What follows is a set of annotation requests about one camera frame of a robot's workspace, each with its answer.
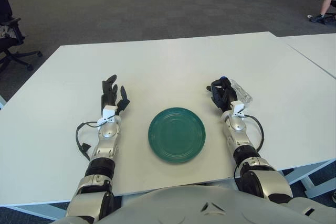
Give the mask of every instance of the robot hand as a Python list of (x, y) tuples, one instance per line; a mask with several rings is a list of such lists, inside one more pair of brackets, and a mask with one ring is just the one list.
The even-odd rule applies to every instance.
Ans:
[(223, 112), (230, 110), (231, 102), (237, 101), (236, 91), (231, 87), (231, 82), (225, 76), (213, 81), (206, 89), (212, 93), (212, 101)]
[[(115, 106), (117, 100), (117, 90), (118, 86), (115, 84), (113, 87), (113, 83), (116, 81), (117, 75), (112, 75), (106, 81), (103, 81), (103, 95), (101, 96), (101, 113), (106, 105)], [(130, 101), (127, 99), (127, 94), (124, 86), (121, 86), (120, 89), (121, 100), (117, 104), (116, 115), (119, 115), (121, 111), (123, 111)]]

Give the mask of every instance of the office chair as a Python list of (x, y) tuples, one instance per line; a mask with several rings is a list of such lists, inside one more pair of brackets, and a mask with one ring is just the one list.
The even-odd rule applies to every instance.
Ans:
[(21, 61), (19, 58), (24, 56), (37, 55), (38, 57), (42, 57), (42, 53), (40, 51), (28, 52), (25, 54), (19, 54), (19, 52), (11, 53), (9, 52), (9, 48), (12, 46), (18, 46), (23, 44), (23, 40), (25, 37), (21, 34), (18, 22), (21, 20), (20, 18), (12, 17), (12, 9), (8, 2), (8, 0), (0, 0), (0, 27), (8, 26), (13, 29), (15, 33), (15, 39), (10, 37), (0, 38), (0, 54), (4, 52), (6, 56), (0, 60), (0, 73), (8, 66), (10, 61), (15, 61), (19, 64), (25, 65), (28, 71), (33, 70), (33, 65)]

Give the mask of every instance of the white table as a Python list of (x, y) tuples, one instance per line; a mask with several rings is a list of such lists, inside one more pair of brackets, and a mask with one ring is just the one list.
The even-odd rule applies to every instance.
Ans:
[[(281, 37), (283, 42), (316, 64), (326, 73), (336, 78), (336, 34), (316, 34), (303, 36)], [(286, 176), (289, 184), (301, 181), (306, 188), (308, 198), (316, 197), (328, 191), (335, 190), (336, 178), (332, 178), (318, 186), (309, 175), (330, 164), (333, 160), (296, 168)]]
[(336, 34), (290, 36), (281, 40), (336, 78)]
[[(131, 100), (121, 113), (116, 196), (233, 176), (221, 112), (205, 89), (222, 75), (253, 97), (246, 113), (262, 123), (260, 154), (276, 169), (336, 157), (336, 80), (271, 33), (61, 46), (0, 111), (2, 206), (71, 199), (88, 165), (76, 127), (100, 117), (101, 81), (115, 73)], [(178, 165), (156, 157), (147, 139), (155, 115), (174, 106), (195, 112), (206, 130), (202, 151)], [(258, 145), (258, 127), (246, 122)], [(85, 128), (79, 138), (94, 144), (97, 133)]]

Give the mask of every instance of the gray carpet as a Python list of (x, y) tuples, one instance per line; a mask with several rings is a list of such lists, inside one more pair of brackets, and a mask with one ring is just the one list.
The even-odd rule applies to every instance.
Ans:
[[(308, 22), (322, 0), (9, 0), (27, 38), (15, 52), (41, 50), (26, 57), (35, 70), (60, 46), (115, 41), (169, 39), (270, 31), (276, 36), (334, 33), (336, 26)], [(33, 74), (11, 62), (0, 74), (0, 94), (10, 99)], [(334, 175), (335, 167), (319, 178)], [(303, 194), (303, 187), (292, 188)], [(320, 196), (332, 205), (330, 193)], [(0, 208), (0, 223), (49, 223)]]

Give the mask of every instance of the robotic arm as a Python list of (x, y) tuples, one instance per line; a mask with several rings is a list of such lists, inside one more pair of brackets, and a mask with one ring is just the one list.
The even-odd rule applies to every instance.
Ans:
[(125, 88), (120, 89), (122, 99), (116, 105), (118, 86), (113, 83), (117, 76), (113, 75), (103, 81), (103, 95), (101, 96), (102, 117), (97, 121), (97, 126), (91, 126), (88, 122), (82, 123), (76, 131), (76, 140), (80, 151), (88, 158), (88, 144), (79, 144), (77, 134), (81, 127), (89, 125), (98, 129), (98, 144), (95, 147), (89, 166), (81, 179), (73, 196), (65, 218), (60, 223), (94, 223), (113, 212), (112, 178), (114, 174), (114, 158), (117, 154), (117, 139), (120, 132), (121, 118), (119, 113), (123, 111), (130, 101), (127, 99)]
[(223, 132), (241, 177), (240, 190), (276, 203), (288, 202), (293, 197), (290, 186), (279, 172), (260, 157), (250, 142), (244, 118), (251, 116), (243, 113), (244, 104), (237, 99), (229, 79), (221, 77), (212, 82), (207, 90), (211, 91), (213, 102), (223, 111)]

